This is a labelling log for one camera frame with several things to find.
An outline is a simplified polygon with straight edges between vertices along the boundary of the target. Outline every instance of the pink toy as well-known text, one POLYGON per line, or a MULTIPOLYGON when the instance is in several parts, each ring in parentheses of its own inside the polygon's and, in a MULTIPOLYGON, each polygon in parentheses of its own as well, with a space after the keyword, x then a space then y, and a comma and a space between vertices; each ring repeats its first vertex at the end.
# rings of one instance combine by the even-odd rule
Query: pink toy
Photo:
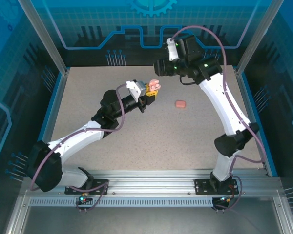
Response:
POLYGON ((155 90, 159 90, 161 88, 161 85, 159 84, 159 80, 158 79, 152 79, 149 82, 149 87, 150 87, 150 91, 155 91, 155 90))
POLYGON ((175 106, 176 106, 176 108, 185 109, 186 102, 185 101, 176 101, 175 106))

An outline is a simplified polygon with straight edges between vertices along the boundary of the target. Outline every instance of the beige work surface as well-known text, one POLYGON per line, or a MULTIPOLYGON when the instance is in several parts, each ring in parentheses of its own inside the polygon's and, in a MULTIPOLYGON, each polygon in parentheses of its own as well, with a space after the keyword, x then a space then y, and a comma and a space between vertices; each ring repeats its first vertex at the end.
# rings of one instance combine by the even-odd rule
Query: beige work surface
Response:
MULTIPOLYGON (((183 86, 175 77, 158 77, 151 66, 72 67, 62 98, 52 140, 59 139, 86 124, 100 108, 105 91, 127 80, 159 79, 162 88, 157 99, 142 114, 138 109, 126 114, 122 130, 96 141, 72 156, 65 164, 85 169, 176 170, 213 168, 217 160, 214 139, 224 133, 222 123, 205 93, 197 85, 183 86), (175 101, 184 100, 185 109, 175 101)), ((244 113, 245 106, 232 66, 228 85, 244 113)), ((123 97, 128 90, 121 90, 123 97)), ((241 152, 259 159, 252 139, 241 152)), ((235 168, 262 165, 238 160, 235 168)))

